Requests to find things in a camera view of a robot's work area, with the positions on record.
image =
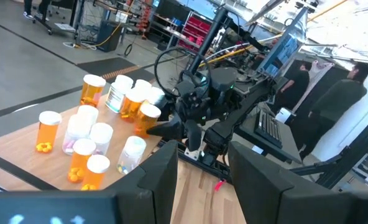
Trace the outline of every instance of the black keyboard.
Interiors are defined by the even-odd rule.
[[[275,146],[282,148],[281,136],[277,121],[273,116],[260,111],[256,118],[255,133],[265,138]]]

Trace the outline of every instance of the concrete floor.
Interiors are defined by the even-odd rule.
[[[71,35],[54,34],[50,36],[44,27],[32,24],[31,21],[24,18],[22,13],[22,4],[11,0],[0,0],[0,110],[81,86],[83,75],[86,72],[78,68],[76,64],[119,57],[118,54],[122,54],[126,46],[134,40],[133,36],[127,35],[123,45],[119,46],[115,52],[109,53],[99,50],[71,49],[62,44],[73,42]],[[132,53],[126,60],[143,67],[153,64],[159,53],[155,43],[136,38]],[[158,67],[158,74],[164,82],[167,82],[169,77],[176,77],[177,71],[180,71],[185,64],[186,58],[162,63]],[[153,67],[146,68],[146,70],[154,73]],[[106,93],[108,89],[107,84],[104,92]],[[76,91],[1,116],[0,136],[37,122],[41,111],[62,112],[76,106],[79,95],[80,91]],[[239,136],[235,135],[233,140],[252,147],[251,143]],[[288,165],[270,156],[268,158],[287,169],[300,166],[299,164]],[[305,164],[314,162],[317,160],[313,157],[307,157],[305,160]],[[354,181],[352,185],[356,190],[368,191],[368,186],[363,183]]]

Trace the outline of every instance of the wooden table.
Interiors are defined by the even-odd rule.
[[[102,187],[105,188],[122,177],[116,169],[117,160],[126,142],[133,135],[133,124],[122,121],[119,116],[105,105],[106,96],[99,102],[97,122],[105,122],[114,128],[113,138],[107,156],[111,168],[107,171]],[[61,113],[63,121],[58,128],[55,147],[51,154],[35,152],[38,123],[31,124],[11,134],[0,137],[0,157],[30,172],[36,177],[61,190],[78,190],[80,184],[67,181],[67,172],[71,157],[62,151],[67,122],[75,114],[77,107]],[[160,137],[151,136],[145,140],[146,159],[160,141]],[[224,184],[215,192],[218,179],[183,161],[178,162],[178,177],[173,204],[172,221],[179,223],[245,223],[234,187]],[[36,190],[13,175],[0,169],[0,186],[6,190]]]

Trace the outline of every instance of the monitor screen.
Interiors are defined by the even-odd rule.
[[[295,23],[288,26],[257,71],[275,78],[280,69],[286,67],[292,56],[298,52],[306,40],[307,8],[302,9],[293,21]]]

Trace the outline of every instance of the desk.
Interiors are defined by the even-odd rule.
[[[132,135],[132,125],[121,121],[104,105],[106,96],[99,102],[98,122],[106,122],[114,128],[114,136],[107,156],[111,160],[111,168],[107,171],[103,188],[119,180],[122,175],[116,170],[116,163],[126,139]],[[71,157],[62,152],[63,135],[71,115],[77,107],[62,112],[63,121],[58,128],[55,148],[51,154],[35,152],[38,123],[31,124],[11,134],[0,137],[0,157],[19,166],[36,177],[62,190],[77,190],[80,184],[67,181],[67,170]],[[143,160],[151,154],[160,137],[151,136],[146,139],[147,149]],[[171,223],[246,223],[234,187],[224,184],[219,192],[214,191],[218,178],[201,169],[178,161],[178,177],[175,192]],[[6,190],[37,190],[13,175],[0,169],[0,186]]]
[[[295,161],[301,164],[300,155],[298,153],[296,142],[293,138],[292,131],[289,126],[277,121],[279,132],[281,134],[282,148],[269,143],[263,137],[254,132],[256,116],[247,118],[239,128],[235,130],[235,133],[247,141],[253,143],[255,146],[263,149],[267,154],[271,154],[282,162]]]

